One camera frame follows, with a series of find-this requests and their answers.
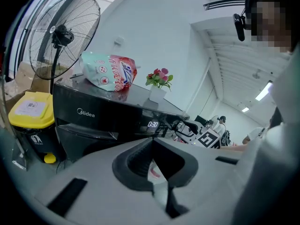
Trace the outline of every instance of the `white ceiling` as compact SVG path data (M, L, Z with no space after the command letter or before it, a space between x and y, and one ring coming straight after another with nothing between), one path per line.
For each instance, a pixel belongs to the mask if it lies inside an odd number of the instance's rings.
M271 118L275 104L268 95L261 101L255 97L269 80L274 81L287 66L290 56L269 48L256 47L251 36L245 41L238 40L235 27L206 30L220 68L223 85L223 101L242 110L262 125Z

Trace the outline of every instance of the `midea logo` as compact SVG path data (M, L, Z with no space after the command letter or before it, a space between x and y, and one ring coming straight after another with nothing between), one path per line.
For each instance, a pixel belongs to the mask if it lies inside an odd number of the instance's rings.
M89 113L89 112L85 112L84 110L82 110L82 108L77 108L77 113L79 114L79 115L85 115L85 116L88 116L88 117L95 117L95 115L94 114L91 114L91 113Z

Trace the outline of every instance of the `fan guard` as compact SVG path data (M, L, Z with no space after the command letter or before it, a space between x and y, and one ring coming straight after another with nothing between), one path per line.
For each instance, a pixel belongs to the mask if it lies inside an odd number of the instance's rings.
M30 63L37 76L50 80L68 71L90 44L99 20L95 0L60 0L48 9L30 40Z
M217 125L217 123L218 123L218 116L216 115L209 120L208 127L210 127L211 129L214 129L214 127Z

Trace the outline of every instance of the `yellow trash bin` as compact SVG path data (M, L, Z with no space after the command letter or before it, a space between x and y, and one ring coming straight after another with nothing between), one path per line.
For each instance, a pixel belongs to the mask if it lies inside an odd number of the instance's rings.
M66 157L55 132L53 97L50 93L25 92L8 114L16 131L25 134L33 149L45 162ZM49 159L51 153L55 159Z

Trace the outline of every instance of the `trash bin sticker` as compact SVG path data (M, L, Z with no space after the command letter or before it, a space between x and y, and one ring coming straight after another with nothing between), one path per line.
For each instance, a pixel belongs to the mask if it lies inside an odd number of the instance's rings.
M15 110L16 115L28 115L31 117L39 117L42 115L43 110L46 107L44 102L35 102L25 100Z
M43 144L42 140L39 138L38 135L32 135L31 139L35 144Z

